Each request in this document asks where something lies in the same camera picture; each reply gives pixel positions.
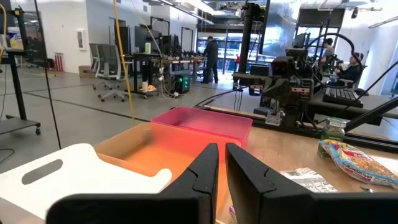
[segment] stand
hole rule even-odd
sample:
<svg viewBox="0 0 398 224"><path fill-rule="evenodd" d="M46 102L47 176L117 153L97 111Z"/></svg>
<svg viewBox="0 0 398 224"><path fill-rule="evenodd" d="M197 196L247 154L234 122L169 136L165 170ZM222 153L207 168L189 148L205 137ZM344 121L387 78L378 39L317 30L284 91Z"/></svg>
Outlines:
<svg viewBox="0 0 398 224"><path fill-rule="evenodd" d="M41 124L36 121L29 121L26 117L24 99L22 97L21 84L19 82L17 65L15 63L15 56L13 54L8 53L8 58L3 58L2 64L9 64L11 67L12 81L14 82L15 95L17 98L17 104L18 104L20 118L14 117L11 115L6 115L7 120L0 121L0 134L6 134L6 133L10 133L12 131L17 131L17 130L28 128L31 126L36 126L36 134L40 135L41 134L41 130L40 130Z"/></svg>

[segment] man in dark clothing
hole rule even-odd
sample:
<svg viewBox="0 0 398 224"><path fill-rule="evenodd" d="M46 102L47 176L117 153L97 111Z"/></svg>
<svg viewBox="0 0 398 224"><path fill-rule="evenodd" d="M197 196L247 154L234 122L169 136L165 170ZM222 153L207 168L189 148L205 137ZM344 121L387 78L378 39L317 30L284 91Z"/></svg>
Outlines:
<svg viewBox="0 0 398 224"><path fill-rule="evenodd" d="M207 56L207 64L206 64L206 72L203 73L203 82L202 83L209 83L209 77L211 74L211 70L214 73L214 80L218 83L218 74L217 74L217 59L218 59L218 45L217 41L212 37L209 36L207 38L209 43L206 46L206 49L203 53L204 56Z"/></svg>
<svg viewBox="0 0 398 224"><path fill-rule="evenodd" d="M363 54L355 53L355 55L359 60L362 60ZM349 59L349 67L346 70L343 70L341 67L336 68L335 73L340 79L351 80L353 82L356 82L360 78L362 71L361 68L359 67L358 61L351 56L351 58Z"/></svg>

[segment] chip bag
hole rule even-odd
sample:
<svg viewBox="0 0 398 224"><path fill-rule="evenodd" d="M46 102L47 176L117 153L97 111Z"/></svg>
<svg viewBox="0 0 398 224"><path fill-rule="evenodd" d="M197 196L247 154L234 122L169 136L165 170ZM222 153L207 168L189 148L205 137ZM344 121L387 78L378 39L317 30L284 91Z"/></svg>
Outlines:
<svg viewBox="0 0 398 224"><path fill-rule="evenodd" d="M335 164L351 177L367 184L387 185L398 189L398 176L363 151L349 144L322 140L319 144Z"/></svg>

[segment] person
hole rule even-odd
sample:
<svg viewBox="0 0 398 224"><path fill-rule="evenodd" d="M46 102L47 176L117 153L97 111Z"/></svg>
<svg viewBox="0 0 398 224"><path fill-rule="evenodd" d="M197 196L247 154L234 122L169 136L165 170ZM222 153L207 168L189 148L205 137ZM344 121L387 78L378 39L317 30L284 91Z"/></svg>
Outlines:
<svg viewBox="0 0 398 224"><path fill-rule="evenodd" d="M218 44L217 41L212 36L209 36L207 38L207 41L208 44L206 46L205 51L203 52L203 55L207 56L207 64L206 64L206 71L203 73L202 83L209 83L211 70L213 70L214 73L215 83L218 83L218 74L217 74Z"/></svg>
<svg viewBox="0 0 398 224"><path fill-rule="evenodd" d="M323 47L326 49L323 52L321 63L326 63L327 58L335 54L335 49L333 48L333 39L327 38L323 43Z"/></svg>
<svg viewBox="0 0 398 224"><path fill-rule="evenodd" d="M356 52L355 55L360 61L362 61L364 56L363 54ZM359 67L358 61L351 56L351 58L349 58L348 68L346 70L343 70L341 67L335 68L335 73L340 79L356 82L361 77L362 71L361 67Z"/></svg>

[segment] computer monitor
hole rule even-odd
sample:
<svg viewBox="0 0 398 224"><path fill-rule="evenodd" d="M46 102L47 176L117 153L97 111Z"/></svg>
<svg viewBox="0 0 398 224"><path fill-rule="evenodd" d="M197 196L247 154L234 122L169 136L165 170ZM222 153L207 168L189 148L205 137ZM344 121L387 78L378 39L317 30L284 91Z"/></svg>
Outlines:
<svg viewBox="0 0 398 224"><path fill-rule="evenodd" d="M151 49L152 50L157 50L157 47L155 43L153 42L152 37L150 36L148 30L146 27L138 27L136 26L134 28L134 46L139 48L140 52L145 51L145 43L150 42L151 43ZM155 30L151 30L152 35L155 38L159 38L159 32Z"/></svg>
<svg viewBox="0 0 398 224"><path fill-rule="evenodd" d="M293 48L304 48L306 35L306 33L297 35L293 42Z"/></svg>

